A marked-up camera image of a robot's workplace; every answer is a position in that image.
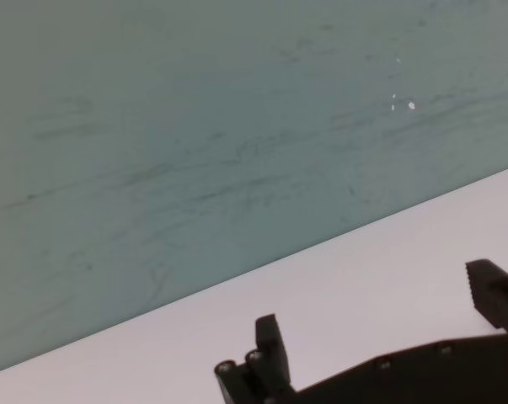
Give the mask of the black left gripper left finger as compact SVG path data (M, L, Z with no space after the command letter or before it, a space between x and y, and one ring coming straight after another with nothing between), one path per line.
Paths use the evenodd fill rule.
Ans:
M255 321L256 348L241 364L226 360L214 369L227 404L293 403L294 389L285 346L275 315Z

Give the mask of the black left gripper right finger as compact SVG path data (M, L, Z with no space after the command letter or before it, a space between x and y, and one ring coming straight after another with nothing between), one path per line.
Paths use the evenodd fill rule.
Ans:
M474 308L508 333L508 273L488 259L465 264Z

